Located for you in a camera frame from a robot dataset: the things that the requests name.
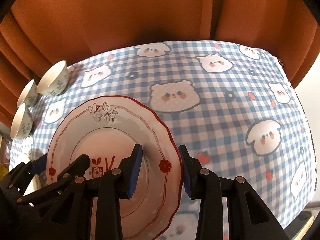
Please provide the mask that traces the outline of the pink red-rimmed plate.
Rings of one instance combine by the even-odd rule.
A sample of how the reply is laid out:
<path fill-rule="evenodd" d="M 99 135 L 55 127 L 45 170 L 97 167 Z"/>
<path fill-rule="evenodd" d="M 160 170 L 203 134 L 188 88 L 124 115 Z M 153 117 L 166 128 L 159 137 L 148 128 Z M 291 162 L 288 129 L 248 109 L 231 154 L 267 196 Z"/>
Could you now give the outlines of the pink red-rimmed plate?
<path fill-rule="evenodd" d="M 156 239 L 178 210 L 182 168 L 165 123 L 142 103 L 125 96 L 100 96 L 73 109 L 55 131 L 48 148 L 48 184 L 82 154 L 89 156 L 88 180 L 102 177 L 143 148 L 136 190 L 120 201 L 125 239 Z"/>

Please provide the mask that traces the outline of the white floral bowl near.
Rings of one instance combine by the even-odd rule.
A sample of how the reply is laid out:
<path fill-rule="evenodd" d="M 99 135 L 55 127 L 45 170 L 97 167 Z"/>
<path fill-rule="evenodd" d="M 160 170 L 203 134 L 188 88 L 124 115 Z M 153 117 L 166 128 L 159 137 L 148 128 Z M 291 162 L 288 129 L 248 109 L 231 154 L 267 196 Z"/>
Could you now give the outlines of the white floral bowl near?
<path fill-rule="evenodd" d="M 31 118 L 31 113 L 25 103 L 22 103 L 15 115 L 11 124 L 10 137 L 12 140 L 25 139 L 31 133 L 33 127 L 33 121 Z"/>

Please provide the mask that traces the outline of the white floral bowl middle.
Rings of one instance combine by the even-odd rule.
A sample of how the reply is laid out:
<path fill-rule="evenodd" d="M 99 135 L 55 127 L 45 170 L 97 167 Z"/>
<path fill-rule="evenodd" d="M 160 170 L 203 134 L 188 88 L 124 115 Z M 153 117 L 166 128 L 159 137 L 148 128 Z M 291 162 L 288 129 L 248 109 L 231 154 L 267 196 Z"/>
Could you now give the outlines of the white floral bowl middle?
<path fill-rule="evenodd" d="M 36 104 L 39 94 L 36 91 L 37 85 L 35 80 L 30 80 L 22 90 L 18 100 L 17 107 L 25 103 L 28 107 L 32 107 Z"/>

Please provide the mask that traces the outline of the orange curtain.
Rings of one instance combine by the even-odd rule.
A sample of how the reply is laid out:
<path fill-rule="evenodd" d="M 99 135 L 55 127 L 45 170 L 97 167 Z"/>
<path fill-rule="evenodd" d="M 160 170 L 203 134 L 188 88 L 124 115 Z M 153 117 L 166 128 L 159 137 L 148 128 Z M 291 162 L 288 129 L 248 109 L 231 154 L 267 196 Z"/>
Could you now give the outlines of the orange curtain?
<path fill-rule="evenodd" d="M 184 40 L 262 48 L 297 86 L 319 54 L 319 24 L 303 0 L 1 0 L 1 122 L 60 60 Z"/>

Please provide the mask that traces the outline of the white floral bowl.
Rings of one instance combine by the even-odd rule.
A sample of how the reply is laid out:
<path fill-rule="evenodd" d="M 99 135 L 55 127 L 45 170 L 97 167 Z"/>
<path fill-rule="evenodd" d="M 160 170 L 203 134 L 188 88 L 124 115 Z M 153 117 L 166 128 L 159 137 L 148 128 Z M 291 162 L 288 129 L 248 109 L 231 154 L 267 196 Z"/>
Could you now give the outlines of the white floral bowl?
<path fill-rule="evenodd" d="M 65 90 L 68 80 L 67 63 L 65 60 L 59 61 L 43 75 L 36 91 L 46 96 L 59 95 Z"/>
<path fill-rule="evenodd" d="M 33 121 L 31 118 L 31 113 L 25 103 L 22 103 L 15 115 L 11 124 L 10 137 L 12 140 L 25 139 L 31 133 L 33 127 Z"/>
<path fill-rule="evenodd" d="M 28 107 L 32 107 L 36 104 L 39 94 L 36 91 L 37 85 L 35 80 L 30 80 L 22 90 L 18 100 L 17 107 L 25 103 Z"/>

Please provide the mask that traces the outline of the white floral bowl far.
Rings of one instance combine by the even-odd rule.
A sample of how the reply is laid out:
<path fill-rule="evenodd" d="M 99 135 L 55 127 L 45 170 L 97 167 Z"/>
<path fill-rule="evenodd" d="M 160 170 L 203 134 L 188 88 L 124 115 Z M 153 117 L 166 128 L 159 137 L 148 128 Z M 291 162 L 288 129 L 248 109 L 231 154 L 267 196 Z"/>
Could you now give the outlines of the white floral bowl far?
<path fill-rule="evenodd" d="M 59 61 L 43 75 L 36 91 L 46 96 L 59 95 L 65 90 L 68 80 L 67 63 L 65 60 Z"/>

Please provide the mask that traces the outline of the blue gingham bear tablecloth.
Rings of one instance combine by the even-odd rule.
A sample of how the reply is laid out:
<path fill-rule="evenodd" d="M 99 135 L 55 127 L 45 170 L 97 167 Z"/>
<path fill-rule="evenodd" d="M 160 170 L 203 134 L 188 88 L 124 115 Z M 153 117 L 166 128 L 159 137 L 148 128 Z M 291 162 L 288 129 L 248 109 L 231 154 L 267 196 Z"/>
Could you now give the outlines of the blue gingham bear tablecloth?
<path fill-rule="evenodd" d="M 10 167 L 23 154 L 30 160 L 48 156 L 58 126 L 84 102 L 125 96 L 153 110 L 177 149 L 185 145 L 202 167 L 222 178 L 244 177 L 282 227 L 313 198 L 317 173 L 310 128 L 269 52 L 230 42 L 159 42 L 101 53 L 67 71 L 61 94 L 39 94 L 28 107 L 33 127 L 25 139 L 13 140 Z M 195 238 L 200 201 L 185 193 L 182 161 L 181 168 L 180 205 L 156 239 Z"/>

